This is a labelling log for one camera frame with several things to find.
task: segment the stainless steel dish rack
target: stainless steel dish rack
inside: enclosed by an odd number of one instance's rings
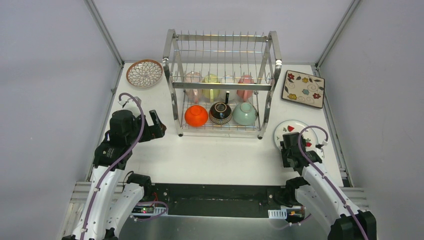
[[[173,119],[180,137],[184,133],[197,133],[202,136],[257,136],[258,139],[262,139],[267,129],[271,100],[282,67],[281,52],[275,31],[270,31],[268,35],[256,32],[254,34],[235,34],[234,32],[212,34],[212,32],[204,31],[201,34],[197,31],[194,34],[190,32],[177,34],[174,29],[169,29],[162,66],[171,94]],[[193,78],[188,78],[190,81],[187,81],[185,76],[190,72],[200,73],[201,77],[213,74],[215,76],[212,78],[218,79],[231,75],[233,81],[230,83],[193,82]],[[238,83],[244,75],[250,75],[254,84]],[[224,125],[217,125],[208,120],[203,126],[192,127],[185,121],[186,110],[198,104],[209,111],[213,102],[202,99],[199,103],[194,103],[186,96],[186,89],[253,91],[254,94],[248,101],[258,111],[258,118],[254,124],[248,126],[239,125],[234,120]],[[239,102],[243,100],[236,99],[228,104],[234,109]]]

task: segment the wire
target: wire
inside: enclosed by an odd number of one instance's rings
[[[124,184],[125,184],[125,179],[128,177],[128,175],[133,174],[134,171],[129,171],[126,173],[126,175],[123,177],[123,181],[122,181],[122,192],[124,192]]]
[[[159,199],[158,199],[158,195],[156,194],[156,192],[152,193],[152,195],[154,196],[153,202],[154,202],[154,201],[158,201],[158,200],[159,200]]]
[[[102,184],[103,180],[105,179],[106,175],[108,175],[108,173],[111,171],[111,169],[113,169],[118,163],[120,163],[120,161],[122,161],[122,159],[124,159],[132,150],[133,148],[137,145],[137,143],[139,142],[139,140],[142,138],[143,135],[143,130],[145,128],[145,115],[142,109],[141,104],[139,103],[139,101],[137,101],[137,99],[135,97],[133,97],[131,94],[127,93],[127,92],[123,92],[119,95],[118,99],[119,101],[122,100],[122,96],[128,96],[130,97],[135,104],[138,107],[138,110],[140,110],[140,116],[141,116],[141,128],[140,128],[140,132],[138,133],[137,138],[135,139],[135,141],[131,144],[131,146],[122,154],[122,156],[120,156],[116,161],[114,161],[107,169],[106,171],[104,171],[103,175],[100,177],[99,181],[97,182],[97,185],[95,186],[96,189],[100,190],[100,185]],[[89,222],[89,217],[90,217],[90,212],[92,210],[93,207],[93,203],[94,203],[94,199],[96,198],[97,195],[97,191],[93,192],[93,195],[91,196],[90,202],[88,203],[88,207],[87,207],[87,212],[85,214],[85,218],[84,218],[84,223],[82,225],[82,229],[85,230],[87,227],[87,224]],[[81,237],[79,238],[79,240],[84,240],[84,235],[86,234],[85,231],[81,232]]]
[[[271,227],[273,228],[273,229],[275,229],[275,230],[283,230],[283,229],[286,229],[287,227],[291,227],[291,226],[293,226],[293,225],[299,225],[299,227],[300,227],[300,225],[301,224],[303,224],[304,222],[306,222],[307,220],[309,220],[309,219],[311,219],[311,214],[309,214],[307,217],[305,217],[302,221],[300,221],[300,222],[296,222],[296,223],[292,223],[292,224],[287,224],[287,225],[284,225],[283,227],[275,227],[275,226],[273,226],[272,224],[270,224],[271,225]]]
[[[147,205],[147,204],[162,204],[162,205],[165,206],[166,209],[165,209],[165,211],[159,213],[158,215],[151,216],[149,218],[143,218],[143,219],[142,218],[134,218],[136,221],[138,221],[138,222],[146,222],[146,221],[151,221],[153,219],[157,219],[160,216],[166,214],[168,212],[168,209],[169,209],[168,205],[166,203],[164,203],[163,201],[145,201],[145,202],[139,202],[139,203],[136,204],[136,206],[144,206],[144,205]]]
[[[305,151],[302,149],[302,134],[306,130],[312,129],[312,128],[319,129],[319,130],[323,131],[325,133],[325,141],[328,142],[328,140],[329,140],[329,134],[324,128],[322,128],[320,126],[315,126],[315,125],[307,126],[304,129],[302,129],[302,131],[300,131],[299,137],[297,138],[297,145],[299,147],[300,153],[309,162],[309,164],[312,165],[312,167],[322,176],[322,178],[325,179],[325,181],[330,185],[330,187],[334,190],[335,194],[338,196],[338,198],[341,200],[341,202],[345,205],[347,211],[350,213],[350,215],[352,216],[356,225],[358,226],[358,228],[359,228],[359,230],[360,230],[360,232],[363,236],[363,239],[368,240],[367,233],[365,232],[364,228],[362,227],[361,223],[359,222],[359,220],[358,220],[357,216],[355,215],[354,211],[352,210],[351,206],[349,206],[347,204],[345,198],[342,196],[342,194],[337,189],[337,187],[334,185],[334,183],[324,174],[324,172],[317,165],[315,165],[314,162],[312,162],[312,160],[306,155]]]

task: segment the decorative plate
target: decorative plate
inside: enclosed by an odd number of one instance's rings
[[[126,71],[126,80],[138,88],[148,88],[159,82],[162,77],[162,65],[150,59],[138,61]]]
[[[281,98],[322,109],[325,86],[324,78],[287,70]]]
[[[287,120],[280,123],[274,131],[274,142],[278,149],[281,149],[280,142],[283,140],[283,135],[288,133],[300,133],[308,125],[298,120]],[[308,129],[303,133],[303,138],[306,140],[306,150],[311,151],[316,149],[318,137],[313,129]]]

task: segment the yellow cup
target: yellow cup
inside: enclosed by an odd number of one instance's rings
[[[219,83],[218,77],[214,74],[208,74],[203,78],[204,83],[213,84]],[[203,89],[203,95],[205,98],[209,99],[210,103],[213,103],[218,96],[220,95],[219,89]]]

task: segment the cup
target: cup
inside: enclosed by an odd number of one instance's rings
[[[232,117],[240,125],[252,125],[258,117],[258,111],[249,102],[243,102],[235,106]]]
[[[232,75],[226,75],[221,78],[220,81],[222,84],[234,84],[234,77]],[[221,90],[219,91],[219,97],[221,99],[226,99],[226,93],[229,92],[228,101],[234,100],[237,96],[237,90]]]
[[[203,82],[207,84],[219,83],[218,77],[215,74],[208,74],[203,78]],[[209,99],[210,103],[213,103],[214,100],[218,98],[219,94],[219,89],[203,89],[203,95],[205,98]]]
[[[239,84],[253,84],[252,76],[250,75],[244,75],[240,77],[240,80],[238,81]],[[247,102],[248,99],[253,95],[252,90],[237,90],[237,95],[243,99],[243,102]]]
[[[209,110],[209,119],[218,125],[228,123],[232,118],[232,111],[228,105],[228,97],[230,93],[227,91],[225,94],[225,102],[214,103]]]
[[[200,73],[191,71],[185,75],[185,83],[200,83],[202,81],[202,76]],[[201,89],[185,89],[185,94],[188,99],[194,101],[195,104],[199,103],[199,99],[202,97]]]

